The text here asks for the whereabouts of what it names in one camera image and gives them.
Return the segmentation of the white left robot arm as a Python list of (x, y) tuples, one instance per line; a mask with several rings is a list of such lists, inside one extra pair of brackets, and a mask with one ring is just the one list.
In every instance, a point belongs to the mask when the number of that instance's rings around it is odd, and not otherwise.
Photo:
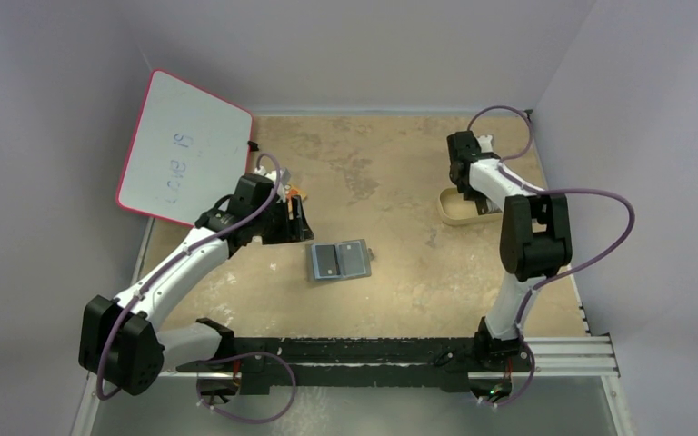
[(84, 308), (78, 362), (100, 384), (139, 395), (157, 376), (201, 361), (221, 372), (234, 362), (232, 332), (203, 318), (162, 332), (168, 315), (204, 277), (254, 238), (263, 245), (310, 241), (300, 195), (282, 188), (275, 172), (246, 173), (233, 193), (199, 218), (170, 256), (114, 298), (95, 296)]

